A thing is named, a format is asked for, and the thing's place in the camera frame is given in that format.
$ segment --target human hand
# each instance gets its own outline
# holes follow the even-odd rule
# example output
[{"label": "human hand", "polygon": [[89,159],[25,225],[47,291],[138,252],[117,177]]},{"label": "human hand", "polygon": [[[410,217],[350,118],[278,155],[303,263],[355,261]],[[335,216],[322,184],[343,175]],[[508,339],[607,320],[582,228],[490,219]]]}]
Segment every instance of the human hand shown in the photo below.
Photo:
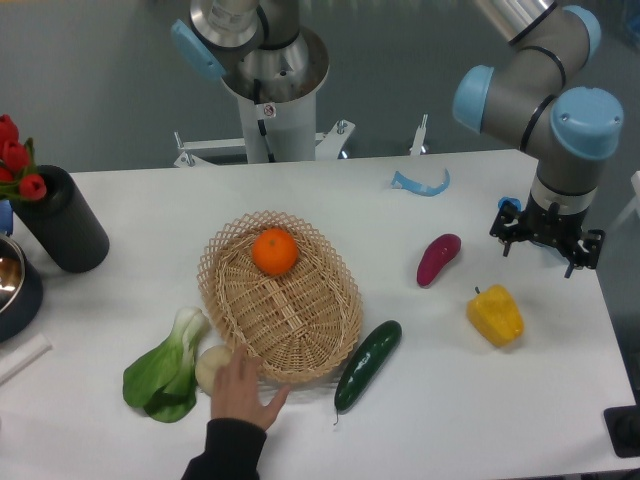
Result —
[{"label": "human hand", "polygon": [[229,365],[216,373],[211,418],[244,420],[266,431],[276,421],[291,387],[282,387],[267,406],[262,405],[258,398],[258,367],[262,359],[247,359],[246,354],[246,345],[238,347]]}]

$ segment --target red tulip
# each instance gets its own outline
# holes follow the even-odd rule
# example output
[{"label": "red tulip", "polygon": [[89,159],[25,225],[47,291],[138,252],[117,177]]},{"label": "red tulip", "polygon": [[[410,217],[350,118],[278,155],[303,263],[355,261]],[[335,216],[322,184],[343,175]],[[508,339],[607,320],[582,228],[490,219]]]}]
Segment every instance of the red tulip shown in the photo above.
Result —
[{"label": "red tulip", "polygon": [[2,157],[0,158],[13,173],[19,173],[20,170],[29,165],[29,152],[24,148],[24,145],[13,140],[4,142]]},{"label": "red tulip", "polygon": [[30,173],[20,180],[18,188],[20,195],[27,200],[40,200],[47,194],[47,186],[37,173]]},{"label": "red tulip", "polygon": [[0,145],[4,145],[4,142],[7,141],[17,142],[18,138],[18,127],[11,121],[11,117],[9,115],[0,116]]},{"label": "red tulip", "polygon": [[6,168],[0,167],[0,182],[11,183],[13,182],[13,173]]}]

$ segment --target white table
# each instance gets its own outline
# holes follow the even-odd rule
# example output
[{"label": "white table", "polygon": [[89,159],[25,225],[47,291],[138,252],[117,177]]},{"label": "white table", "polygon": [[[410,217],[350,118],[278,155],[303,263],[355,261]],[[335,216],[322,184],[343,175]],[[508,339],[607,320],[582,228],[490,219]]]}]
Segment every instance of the white table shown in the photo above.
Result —
[{"label": "white table", "polygon": [[[425,198],[394,190],[396,169],[437,185]],[[402,344],[334,427],[333,390],[296,392],[270,430],[264,480],[489,479],[640,466],[619,459],[602,412],[633,395],[598,280],[563,278],[548,250],[488,235],[502,196],[526,202],[535,162],[514,151],[286,165],[83,173],[75,179],[108,231],[97,269],[61,272],[18,225],[46,297],[22,337],[54,349],[0,386],[3,480],[179,478],[202,451],[208,397],[182,421],[144,418],[122,400],[123,370],[168,334],[175,311],[202,305],[199,257],[226,222],[286,211],[317,227],[363,295],[363,335],[387,319]],[[428,290],[415,282],[443,233],[462,255]],[[493,348],[465,317],[474,287],[501,283],[526,332]],[[219,343],[215,333],[206,344]]]}]

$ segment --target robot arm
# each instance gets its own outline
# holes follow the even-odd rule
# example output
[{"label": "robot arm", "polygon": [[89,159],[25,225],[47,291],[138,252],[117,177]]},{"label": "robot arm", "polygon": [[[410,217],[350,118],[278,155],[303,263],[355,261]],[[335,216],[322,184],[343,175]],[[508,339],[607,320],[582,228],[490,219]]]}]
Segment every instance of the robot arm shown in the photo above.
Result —
[{"label": "robot arm", "polygon": [[524,211],[505,203],[491,235],[556,248],[574,268],[595,268],[604,232],[582,231],[605,160],[616,150],[622,107],[599,89],[567,82],[600,41],[596,18],[549,0],[474,0],[517,53],[501,72],[478,66],[456,92],[454,117],[539,160]]},{"label": "robot arm", "polygon": [[191,0],[190,27],[173,27],[189,63],[238,100],[249,163],[315,159],[315,95],[329,60],[299,17],[298,0]]}]

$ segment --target wicker basket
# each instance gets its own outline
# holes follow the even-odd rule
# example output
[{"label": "wicker basket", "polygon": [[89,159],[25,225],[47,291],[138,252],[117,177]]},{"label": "wicker basket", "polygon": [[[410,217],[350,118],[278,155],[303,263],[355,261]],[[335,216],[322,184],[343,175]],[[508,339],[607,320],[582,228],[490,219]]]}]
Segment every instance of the wicker basket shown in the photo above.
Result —
[{"label": "wicker basket", "polygon": [[[267,228],[288,231],[298,261],[269,277],[253,263],[251,247]],[[245,215],[209,241],[198,283],[213,326],[226,344],[249,346],[263,374],[299,383],[321,377],[347,357],[362,326],[362,301],[351,273],[310,224],[276,212]]]}]

